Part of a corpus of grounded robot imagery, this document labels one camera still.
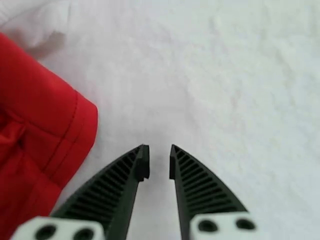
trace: screw hole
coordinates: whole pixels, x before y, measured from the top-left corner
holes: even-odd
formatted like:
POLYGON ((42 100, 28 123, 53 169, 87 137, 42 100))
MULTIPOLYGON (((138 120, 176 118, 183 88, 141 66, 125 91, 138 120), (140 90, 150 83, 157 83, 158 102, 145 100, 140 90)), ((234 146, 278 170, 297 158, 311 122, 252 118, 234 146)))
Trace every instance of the screw hole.
POLYGON ((56 230, 57 230, 57 228, 55 225, 52 225, 52 224, 45 225, 36 232, 35 239, 36 240, 47 240, 55 234, 56 230))
POLYGON ((202 220, 198 228, 201 232, 215 232, 218 231, 218 226, 211 220, 202 220))
POLYGON ((79 230, 73 237, 73 240, 91 240, 94 238, 94 231, 90 228, 79 230))
POLYGON ((250 221, 248 219, 244 219, 244 218, 238 219, 236 221, 236 226, 239 229, 245 229, 245 230, 254 230, 254 229, 256 229, 256 226, 252 221, 250 221))

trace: red cloth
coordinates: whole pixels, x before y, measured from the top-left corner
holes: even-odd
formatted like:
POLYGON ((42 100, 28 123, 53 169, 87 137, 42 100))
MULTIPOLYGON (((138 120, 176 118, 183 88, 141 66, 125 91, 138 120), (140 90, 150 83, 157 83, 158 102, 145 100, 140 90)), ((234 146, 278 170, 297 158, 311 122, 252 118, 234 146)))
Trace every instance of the red cloth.
POLYGON ((0 239, 47 216, 94 144, 95 105, 0 34, 0 239))

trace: white surface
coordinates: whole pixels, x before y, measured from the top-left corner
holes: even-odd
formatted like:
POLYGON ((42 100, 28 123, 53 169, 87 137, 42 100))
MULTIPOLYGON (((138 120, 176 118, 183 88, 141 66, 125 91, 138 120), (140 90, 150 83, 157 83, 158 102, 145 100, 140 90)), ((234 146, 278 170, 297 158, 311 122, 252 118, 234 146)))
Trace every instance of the white surface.
POLYGON ((319 239, 318 0, 61 0, 33 11, 1 30, 18 29, 14 40, 99 108, 95 146, 57 205, 150 144, 128 239, 179 239, 174 143, 230 187, 266 239, 319 239))
POLYGON ((20 225, 10 240, 37 240, 38 230, 46 226, 55 226, 54 234, 50 240, 73 240, 74 236, 81 230, 93 231, 92 240, 105 240, 102 225, 95 221, 69 220, 53 217, 37 216, 20 225))
POLYGON ((259 224, 248 212, 198 214, 190 223, 190 240, 260 240, 262 235, 259 224), (254 223, 255 229, 238 228, 238 220, 254 223), (202 221, 211 221, 217 226, 217 230, 212 232, 200 230, 199 224, 202 221))

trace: white carpet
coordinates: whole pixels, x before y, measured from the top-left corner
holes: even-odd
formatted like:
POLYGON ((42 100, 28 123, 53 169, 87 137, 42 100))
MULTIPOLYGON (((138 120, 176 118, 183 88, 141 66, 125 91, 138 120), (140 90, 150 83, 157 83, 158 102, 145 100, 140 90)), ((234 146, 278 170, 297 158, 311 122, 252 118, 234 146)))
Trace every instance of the white carpet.
POLYGON ((149 144, 127 239, 180 239, 174 143, 229 186, 265 239, 319 239, 319 1, 37 0, 9 11, 15 1, 0 0, 0 31, 99 109, 94 148, 57 205, 149 144))

